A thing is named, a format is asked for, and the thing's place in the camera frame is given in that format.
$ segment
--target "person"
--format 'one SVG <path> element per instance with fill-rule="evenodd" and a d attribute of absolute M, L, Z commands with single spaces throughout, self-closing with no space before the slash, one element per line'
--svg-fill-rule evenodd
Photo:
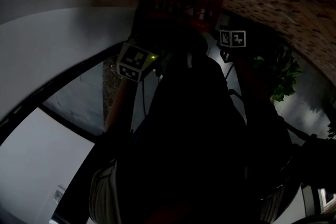
<path fill-rule="evenodd" d="M 194 39 L 206 43 L 201 35 Z M 138 84 L 122 80 L 100 137 L 104 158 L 91 184 L 95 223 L 259 219 L 260 199 L 277 187 L 291 158 L 291 141 L 246 59 L 230 52 L 247 124 L 228 94 L 221 67 L 205 51 L 189 46 L 171 54 L 134 134 Z"/>

